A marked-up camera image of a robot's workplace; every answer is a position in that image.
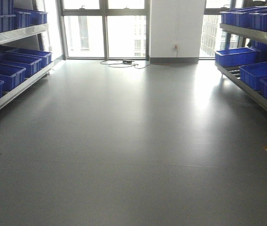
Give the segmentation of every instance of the floor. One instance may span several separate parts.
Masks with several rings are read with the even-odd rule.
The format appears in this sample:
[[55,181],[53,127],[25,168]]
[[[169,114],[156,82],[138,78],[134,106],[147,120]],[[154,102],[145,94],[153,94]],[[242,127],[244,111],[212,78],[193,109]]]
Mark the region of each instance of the floor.
[[0,111],[0,226],[267,226],[266,146],[213,61],[62,62]]

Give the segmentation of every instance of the metal shelf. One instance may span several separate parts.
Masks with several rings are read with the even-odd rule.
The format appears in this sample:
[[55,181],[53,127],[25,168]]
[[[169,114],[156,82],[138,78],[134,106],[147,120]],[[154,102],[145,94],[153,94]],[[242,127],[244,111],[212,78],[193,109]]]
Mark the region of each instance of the metal shelf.
[[0,33],[0,45],[7,42],[16,41],[18,39],[22,39],[25,37],[29,37],[35,34],[39,34],[42,32],[46,32],[48,29],[49,29],[48,24],[41,24],[32,27],[12,30],[8,32],[2,32]]
[[227,33],[236,34],[245,38],[249,38],[267,44],[267,32],[227,24],[220,24],[220,28],[222,28],[222,30]]
[[36,81],[41,79],[44,75],[46,75],[50,69],[54,67],[54,63],[50,63],[45,68],[41,69],[39,72],[34,74],[32,77],[25,80],[19,86],[15,87],[15,89],[11,90],[7,94],[5,94],[2,98],[0,98],[0,109],[15,99],[18,95],[20,95],[23,91],[33,85]]
[[236,84],[240,89],[246,92],[257,104],[263,107],[267,111],[267,99],[265,99],[259,92],[254,91],[251,87],[242,82],[239,78],[233,75],[230,70],[234,70],[235,68],[224,68],[215,62],[218,70],[225,75],[229,80],[231,80],[234,84]]

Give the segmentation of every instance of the white wall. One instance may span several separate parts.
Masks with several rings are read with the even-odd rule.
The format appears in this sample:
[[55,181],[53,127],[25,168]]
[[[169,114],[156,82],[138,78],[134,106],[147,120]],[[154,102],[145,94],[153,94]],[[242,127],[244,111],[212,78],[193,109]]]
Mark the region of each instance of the white wall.
[[205,0],[152,0],[150,57],[199,57],[204,6]]

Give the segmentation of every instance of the electrical socket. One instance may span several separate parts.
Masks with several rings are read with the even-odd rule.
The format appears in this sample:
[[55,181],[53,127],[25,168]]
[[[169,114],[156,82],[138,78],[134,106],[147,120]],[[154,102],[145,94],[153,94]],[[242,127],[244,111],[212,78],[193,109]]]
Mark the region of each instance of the electrical socket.
[[174,43],[174,44],[173,44],[173,49],[174,49],[174,50],[178,50],[178,44],[177,44],[177,43]]

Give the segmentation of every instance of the power adapter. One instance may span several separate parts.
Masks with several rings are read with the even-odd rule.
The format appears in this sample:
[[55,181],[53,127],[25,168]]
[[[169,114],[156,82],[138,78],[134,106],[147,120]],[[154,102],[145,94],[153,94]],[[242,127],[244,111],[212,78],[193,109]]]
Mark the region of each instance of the power adapter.
[[132,64],[132,60],[123,60],[123,64],[131,65]]

